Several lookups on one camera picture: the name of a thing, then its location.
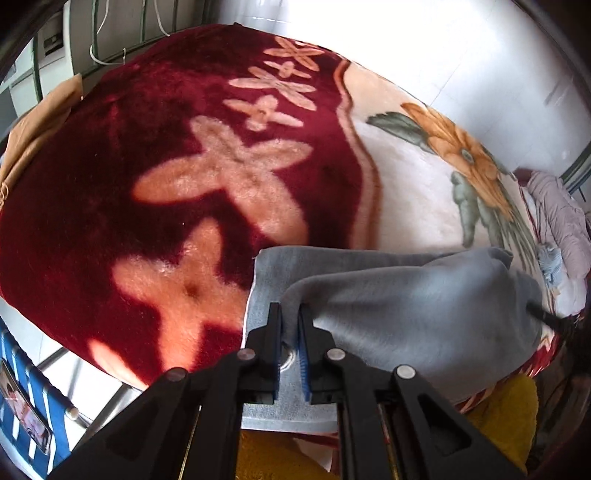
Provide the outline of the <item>red floral plush blanket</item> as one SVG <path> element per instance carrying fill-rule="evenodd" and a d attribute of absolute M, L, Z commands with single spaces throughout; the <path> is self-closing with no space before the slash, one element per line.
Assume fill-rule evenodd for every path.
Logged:
<path fill-rule="evenodd" d="M 551 307 L 515 177 L 330 50 L 240 25 L 105 74 L 1 207 L 1 297 L 136 387 L 238 348 L 260 251 L 497 247 Z"/>

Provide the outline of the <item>blue white box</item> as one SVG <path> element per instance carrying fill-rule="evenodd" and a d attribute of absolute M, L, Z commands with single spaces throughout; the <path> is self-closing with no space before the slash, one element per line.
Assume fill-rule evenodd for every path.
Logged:
<path fill-rule="evenodd" d="M 78 418 L 71 400 L 53 386 L 1 325 L 1 440 L 33 476 L 45 479 L 71 452 L 66 422 Z"/>

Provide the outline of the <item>tan cloth on bed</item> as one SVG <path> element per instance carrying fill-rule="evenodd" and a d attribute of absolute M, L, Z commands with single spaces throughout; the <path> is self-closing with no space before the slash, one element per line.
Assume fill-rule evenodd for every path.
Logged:
<path fill-rule="evenodd" d="M 1 164 L 1 205 L 24 169 L 62 128 L 82 98 L 82 76 L 76 74 L 56 86 L 12 128 Z"/>

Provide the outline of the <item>grey pants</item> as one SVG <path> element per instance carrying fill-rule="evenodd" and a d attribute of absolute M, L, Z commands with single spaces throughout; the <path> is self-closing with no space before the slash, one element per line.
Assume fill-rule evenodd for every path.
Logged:
<path fill-rule="evenodd" d="M 508 377 L 537 351 L 542 324 L 526 310 L 542 291 L 513 267 L 510 252 L 486 247 L 457 253 L 399 255 L 378 251 L 281 246 L 254 262 L 245 329 L 266 323 L 280 304 L 287 366 L 273 405 L 245 409 L 245 428 L 304 434 L 337 429 L 335 408 L 304 399 L 297 355 L 297 313 L 367 365 L 414 367 L 453 404 Z"/>

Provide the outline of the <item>blue striped cloth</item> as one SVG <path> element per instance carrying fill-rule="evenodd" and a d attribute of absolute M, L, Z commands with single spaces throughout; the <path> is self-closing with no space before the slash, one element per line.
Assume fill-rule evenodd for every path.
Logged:
<path fill-rule="evenodd" d="M 557 288 L 563 279 L 561 250 L 548 243 L 540 244 L 537 257 L 546 284 L 549 288 Z"/>

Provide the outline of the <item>green metal bed frame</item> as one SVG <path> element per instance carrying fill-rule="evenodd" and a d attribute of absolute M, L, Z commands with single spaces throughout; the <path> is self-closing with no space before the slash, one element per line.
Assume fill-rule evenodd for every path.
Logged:
<path fill-rule="evenodd" d="M 158 40 L 208 22 L 209 1 L 66 1 L 25 48 L 40 102 L 61 81 L 94 79 Z"/>

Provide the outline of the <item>pink quilted jacket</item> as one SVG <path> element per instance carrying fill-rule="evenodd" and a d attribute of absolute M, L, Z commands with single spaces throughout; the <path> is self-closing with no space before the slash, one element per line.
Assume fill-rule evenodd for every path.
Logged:
<path fill-rule="evenodd" d="M 548 172 L 518 168 L 514 174 L 539 209 L 539 235 L 544 232 L 541 220 L 544 218 L 547 230 L 561 250 L 569 278 L 586 278 L 590 272 L 590 236 L 582 207 L 561 179 Z"/>

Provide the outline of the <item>yellow fuzzy garment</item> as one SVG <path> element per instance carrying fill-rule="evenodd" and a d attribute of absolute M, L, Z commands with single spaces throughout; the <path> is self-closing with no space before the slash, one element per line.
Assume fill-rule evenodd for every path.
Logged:
<path fill-rule="evenodd" d="M 465 413 L 522 472 L 536 432 L 539 400 L 535 381 L 515 375 L 498 383 Z M 339 439 L 335 433 L 300 435 L 243 430 L 240 432 L 237 479 L 335 479 Z"/>

